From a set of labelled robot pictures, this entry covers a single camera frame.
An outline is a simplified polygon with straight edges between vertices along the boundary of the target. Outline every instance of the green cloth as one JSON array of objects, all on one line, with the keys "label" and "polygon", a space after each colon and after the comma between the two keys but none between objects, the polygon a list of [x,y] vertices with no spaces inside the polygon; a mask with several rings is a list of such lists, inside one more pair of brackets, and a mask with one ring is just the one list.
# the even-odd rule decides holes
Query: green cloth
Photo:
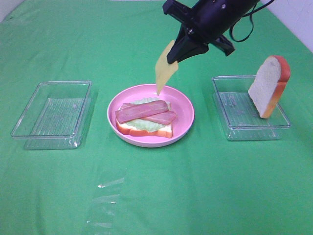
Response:
[{"label": "green cloth", "polygon": [[[210,46],[180,62],[168,85],[195,108],[181,140],[142,148],[109,126],[111,99],[154,83],[155,63],[178,34],[163,3],[26,0],[0,24],[0,234],[80,234],[99,177],[120,169],[112,234],[313,234],[313,54],[268,10],[230,56]],[[234,35],[249,31],[243,19]],[[280,104],[292,127],[278,141],[228,141],[211,78],[255,74],[271,54],[291,67]],[[50,80],[98,89],[88,135],[74,150],[25,151],[10,132],[37,84]]]}]

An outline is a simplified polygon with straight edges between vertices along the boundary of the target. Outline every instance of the sandwich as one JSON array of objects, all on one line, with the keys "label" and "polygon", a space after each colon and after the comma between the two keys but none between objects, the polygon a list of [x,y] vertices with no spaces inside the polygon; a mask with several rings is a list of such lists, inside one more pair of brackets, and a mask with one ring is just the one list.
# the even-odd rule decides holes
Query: sandwich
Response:
[{"label": "sandwich", "polygon": [[290,66],[280,55],[269,56],[260,66],[248,94],[261,118],[270,117],[290,75]]},{"label": "sandwich", "polygon": [[170,102],[156,97],[124,103],[116,114],[116,128],[123,135],[173,137],[172,122],[177,117]]}]

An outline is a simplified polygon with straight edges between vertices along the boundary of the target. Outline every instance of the cheese slice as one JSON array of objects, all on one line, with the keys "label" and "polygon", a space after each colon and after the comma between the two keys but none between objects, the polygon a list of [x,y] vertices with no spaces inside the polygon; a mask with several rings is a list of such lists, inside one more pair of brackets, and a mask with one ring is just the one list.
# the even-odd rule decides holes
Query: cheese slice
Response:
[{"label": "cheese slice", "polygon": [[178,70],[178,62],[175,61],[172,64],[167,62],[167,54],[170,52],[174,45],[174,40],[172,40],[165,50],[160,55],[156,62],[156,93],[159,95],[165,86],[165,84],[170,80],[172,75]]}]

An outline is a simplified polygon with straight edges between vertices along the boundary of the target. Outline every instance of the white bread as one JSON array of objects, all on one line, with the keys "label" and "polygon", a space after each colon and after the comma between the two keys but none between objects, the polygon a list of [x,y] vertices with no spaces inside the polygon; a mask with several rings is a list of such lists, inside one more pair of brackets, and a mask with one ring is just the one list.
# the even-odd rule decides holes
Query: white bread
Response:
[{"label": "white bread", "polygon": [[269,56],[260,66],[248,93],[261,118],[270,117],[290,75],[290,66],[280,55]]}]

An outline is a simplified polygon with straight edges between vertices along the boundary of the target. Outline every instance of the transparent tray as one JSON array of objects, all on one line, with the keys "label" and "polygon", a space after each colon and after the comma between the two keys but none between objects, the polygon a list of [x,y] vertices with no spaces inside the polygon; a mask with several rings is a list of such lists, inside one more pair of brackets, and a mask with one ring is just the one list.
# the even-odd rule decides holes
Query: transparent tray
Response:
[{"label": "transparent tray", "polygon": [[291,122],[277,103],[270,118],[263,119],[248,94],[255,76],[213,77],[214,100],[230,141],[279,140]]},{"label": "transparent tray", "polygon": [[92,113],[90,81],[40,83],[11,136],[23,148],[77,148],[86,133]]}]

